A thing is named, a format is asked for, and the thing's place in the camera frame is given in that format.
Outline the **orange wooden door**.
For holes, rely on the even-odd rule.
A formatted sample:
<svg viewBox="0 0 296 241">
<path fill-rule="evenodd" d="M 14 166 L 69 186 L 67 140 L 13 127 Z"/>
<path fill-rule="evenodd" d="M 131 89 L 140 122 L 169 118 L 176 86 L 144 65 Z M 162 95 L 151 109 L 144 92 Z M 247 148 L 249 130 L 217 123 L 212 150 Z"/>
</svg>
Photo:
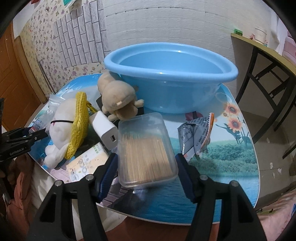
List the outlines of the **orange wooden door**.
<svg viewBox="0 0 296 241">
<path fill-rule="evenodd" d="M 47 102 L 25 56 L 20 37 L 14 37 L 10 23 L 1 37 L 1 124 L 7 131 L 24 127 Z"/>
</svg>

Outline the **white power adapter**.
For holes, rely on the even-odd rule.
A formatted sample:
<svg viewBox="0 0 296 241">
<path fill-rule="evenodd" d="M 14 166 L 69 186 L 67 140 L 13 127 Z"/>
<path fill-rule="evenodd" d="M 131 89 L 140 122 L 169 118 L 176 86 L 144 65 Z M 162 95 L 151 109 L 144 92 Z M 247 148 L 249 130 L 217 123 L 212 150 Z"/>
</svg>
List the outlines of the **white power adapter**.
<svg viewBox="0 0 296 241">
<path fill-rule="evenodd" d="M 117 146 L 118 129 L 102 111 L 99 110 L 90 116 L 89 122 L 108 150 Z"/>
</svg>

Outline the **white cup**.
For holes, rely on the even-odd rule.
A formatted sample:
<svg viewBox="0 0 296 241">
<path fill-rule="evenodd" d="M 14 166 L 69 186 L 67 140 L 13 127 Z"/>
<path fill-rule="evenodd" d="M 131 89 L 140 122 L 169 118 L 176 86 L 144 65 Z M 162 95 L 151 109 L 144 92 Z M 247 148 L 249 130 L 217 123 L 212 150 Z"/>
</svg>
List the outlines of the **white cup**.
<svg viewBox="0 0 296 241">
<path fill-rule="evenodd" d="M 255 41 L 256 42 L 261 43 L 263 45 L 265 44 L 266 36 L 267 36 L 267 33 L 266 33 L 265 29 L 262 29 L 260 27 L 256 27 L 254 36 L 255 36 Z"/>
</svg>

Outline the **white sun plush toy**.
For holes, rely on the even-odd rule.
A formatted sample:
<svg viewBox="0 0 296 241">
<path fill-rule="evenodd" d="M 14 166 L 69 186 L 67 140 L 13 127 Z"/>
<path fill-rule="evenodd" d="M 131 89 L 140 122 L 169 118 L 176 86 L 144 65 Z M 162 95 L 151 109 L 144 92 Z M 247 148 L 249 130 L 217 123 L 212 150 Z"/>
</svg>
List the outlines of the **white sun plush toy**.
<svg viewBox="0 0 296 241">
<path fill-rule="evenodd" d="M 44 164 L 54 169 L 63 160 L 71 159 L 88 134 L 89 114 L 96 109 L 85 92 L 62 101 L 47 126 L 53 144 L 45 148 Z"/>
</svg>

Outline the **blue plastic basin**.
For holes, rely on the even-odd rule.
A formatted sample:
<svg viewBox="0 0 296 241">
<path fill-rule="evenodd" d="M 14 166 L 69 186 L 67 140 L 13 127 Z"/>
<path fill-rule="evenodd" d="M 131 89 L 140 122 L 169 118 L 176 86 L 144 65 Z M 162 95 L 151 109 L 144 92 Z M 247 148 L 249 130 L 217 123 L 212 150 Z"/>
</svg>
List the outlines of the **blue plastic basin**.
<svg viewBox="0 0 296 241">
<path fill-rule="evenodd" d="M 105 57 L 104 66 L 138 87 L 145 108 L 173 114 L 202 109 L 238 76 L 237 67 L 215 52 L 168 42 L 119 48 Z"/>
</svg>

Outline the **wooden side table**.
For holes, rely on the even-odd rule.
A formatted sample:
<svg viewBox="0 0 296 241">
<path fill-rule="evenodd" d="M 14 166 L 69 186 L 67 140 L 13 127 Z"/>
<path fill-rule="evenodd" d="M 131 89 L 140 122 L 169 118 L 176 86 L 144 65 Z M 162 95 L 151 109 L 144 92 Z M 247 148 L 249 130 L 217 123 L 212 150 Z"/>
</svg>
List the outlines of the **wooden side table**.
<svg viewBox="0 0 296 241">
<path fill-rule="evenodd" d="M 293 94 L 295 91 L 295 66 L 276 51 L 255 40 L 235 33 L 231 34 L 231 38 L 250 44 L 252 47 L 248 68 L 236 96 L 236 102 L 241 101 L 251 82 L 259 89 L 273 110 L 263 126 L 252 137 L 253 143 L 256 143 L 270 128 L 277 131 L 295 106 L 294 97 L 283 117 L 279 122 L 276 122 L 290 97 L 295 96 Z"/>
</svg>

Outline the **beige tissue pack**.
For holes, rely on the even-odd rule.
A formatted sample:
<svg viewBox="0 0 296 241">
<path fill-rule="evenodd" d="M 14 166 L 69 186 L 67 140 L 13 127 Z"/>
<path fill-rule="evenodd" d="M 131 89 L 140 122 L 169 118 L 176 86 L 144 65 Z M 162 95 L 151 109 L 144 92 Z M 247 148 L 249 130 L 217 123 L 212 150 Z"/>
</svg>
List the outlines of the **beige tissue pack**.
<svg viewBox="0 0 296 241">
<path fill-rule="evenodd" d="M 97 143 L 66 166 L 70 181 L 76 182 L 88 174 L 93 174 L 98 166 L 106 163 L 108 157 L 103 145 Z"/>
</svg>

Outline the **green small box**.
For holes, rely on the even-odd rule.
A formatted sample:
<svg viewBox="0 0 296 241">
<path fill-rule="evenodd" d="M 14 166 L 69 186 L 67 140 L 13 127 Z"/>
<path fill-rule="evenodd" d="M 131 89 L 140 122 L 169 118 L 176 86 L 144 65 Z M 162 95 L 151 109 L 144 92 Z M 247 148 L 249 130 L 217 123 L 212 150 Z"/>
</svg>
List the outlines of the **green small box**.
<svg viewBox="0 0 296 241">
<path fill-rule="evenodd" d="M 234 29 L 234 34 L 243 36 L 243 32 L 241 30 L 238 30 L 238 29 Z"/>
</svg>

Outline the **silver foil snack packet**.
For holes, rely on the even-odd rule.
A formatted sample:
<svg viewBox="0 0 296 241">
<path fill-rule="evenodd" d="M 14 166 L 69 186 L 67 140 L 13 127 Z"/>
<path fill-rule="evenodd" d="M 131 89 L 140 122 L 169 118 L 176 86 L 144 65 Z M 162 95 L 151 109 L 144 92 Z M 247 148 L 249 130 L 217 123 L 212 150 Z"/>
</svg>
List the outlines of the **silver foil snack packet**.
<svg viewBox="0 0 296 241">
<path fill-rule="evenodd" d="M 207 149 L 214 118 L 214 113 L 209 113 L 207 116 L 189 120 L 178 127 L 181 153 L 187 162 Z"/>
</svg>

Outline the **clear toothpick box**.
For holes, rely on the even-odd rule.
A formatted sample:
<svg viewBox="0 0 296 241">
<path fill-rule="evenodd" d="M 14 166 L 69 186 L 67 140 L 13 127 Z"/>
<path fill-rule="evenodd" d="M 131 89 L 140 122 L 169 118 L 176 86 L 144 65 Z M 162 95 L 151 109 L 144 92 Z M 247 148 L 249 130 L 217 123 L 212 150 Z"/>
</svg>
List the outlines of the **clear toothpick box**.
<svg viewBox="0 0 296 241">
<path fill-rule="evenodd" d="M 160 113 L 139 115 L 118 124 L 118 180 L 127 189 L 145 189 L 178 175 L 170 137 Z"/>
</svg>

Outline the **brown plush toy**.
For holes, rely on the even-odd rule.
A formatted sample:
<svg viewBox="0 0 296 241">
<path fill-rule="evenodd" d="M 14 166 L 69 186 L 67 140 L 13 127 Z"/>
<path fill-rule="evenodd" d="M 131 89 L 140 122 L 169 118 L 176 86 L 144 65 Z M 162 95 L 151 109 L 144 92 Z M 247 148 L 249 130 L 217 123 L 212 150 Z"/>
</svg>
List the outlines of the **brown plush toy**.
<svg viewBox="0 0 296 241">
<path fill-rule="evenodd" d="M 104 71 L 98 79 L 97 88 L 101 94 L 101 110 L 108 115 L 109 121 L 129 120 L 144 106 L 144 100 L 137 99 L 137 88 L 122 81 L 116 73 Z"/>
</svg>

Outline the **clear zip bag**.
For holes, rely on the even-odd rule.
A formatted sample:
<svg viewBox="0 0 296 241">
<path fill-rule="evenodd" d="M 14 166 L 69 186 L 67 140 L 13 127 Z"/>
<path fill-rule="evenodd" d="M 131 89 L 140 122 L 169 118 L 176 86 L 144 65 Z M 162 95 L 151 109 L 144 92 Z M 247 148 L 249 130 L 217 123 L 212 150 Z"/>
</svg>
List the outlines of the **clear zip bag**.
<svg viewBox="0 0 296 241">
<path fill-rule="evenodd" d="M 53 120 L 57 108 L 64 100 L 63 97 L 50 94 L 49 101 L 40 110 L 29 126 L 29 133 L 34 133 L 42 129 L 46 129 L 46 132 L 48 132 L 49 124 Z"/>
</svg>

